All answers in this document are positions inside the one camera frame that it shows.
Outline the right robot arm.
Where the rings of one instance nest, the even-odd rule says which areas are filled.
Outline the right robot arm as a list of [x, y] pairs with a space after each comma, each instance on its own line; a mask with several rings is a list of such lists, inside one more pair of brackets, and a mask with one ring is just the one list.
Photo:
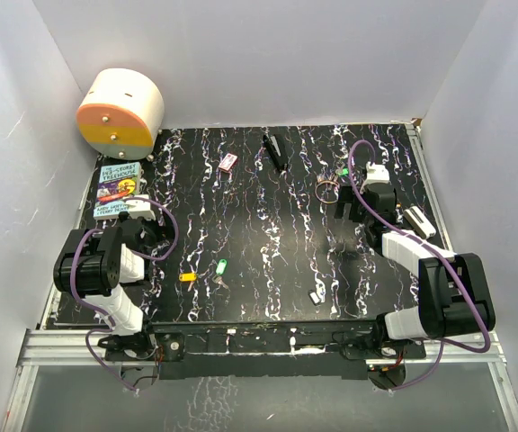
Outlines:
[[349, 219], [364, 227], [365, 239], [380, 256], [404, 267], [417, 279], [418, 301], [413, 308], [380, 314], [371, 341], [381, 356], [391, 357], [406, 339], [438, 339], [480, 334], [485, 352], [496, 314], [480, 257], [436, 247], [397, 224], [397, 193], [391, 184], [375, 183], [362, 193], [339, 188], [335, 217], [349, 204]]

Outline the key with green tag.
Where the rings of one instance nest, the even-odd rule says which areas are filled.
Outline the key with green tag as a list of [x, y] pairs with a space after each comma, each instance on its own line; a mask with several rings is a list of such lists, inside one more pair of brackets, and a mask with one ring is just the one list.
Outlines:
[[339, 167], [334, 171], [334, 180], [345, 177], [349, 175], [349, 170], [347, 167]]

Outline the large metal keyring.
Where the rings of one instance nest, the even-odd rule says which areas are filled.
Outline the large metal keyring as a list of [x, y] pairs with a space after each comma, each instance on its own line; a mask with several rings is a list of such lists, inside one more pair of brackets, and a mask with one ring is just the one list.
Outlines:
[[331, 205], [338, 202], [339, 184], [333, 180], [321, 180], [318, 181], [314, 195], [315, 197], [325, 205]]

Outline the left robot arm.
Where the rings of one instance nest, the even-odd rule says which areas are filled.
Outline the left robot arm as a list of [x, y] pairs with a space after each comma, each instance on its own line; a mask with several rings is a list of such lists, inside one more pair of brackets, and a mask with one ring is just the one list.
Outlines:
[[167, 232], [154, 220], [122, 213], [103, 231], [71, 230], [53, 267], [55, 287], [99, 313], [114, 335], [127, 337], [125, 347], [138, 359], [155, 353], [157, 338], [144, 329], [144, 313], [124, 288], [147, 283], [145, 255]]

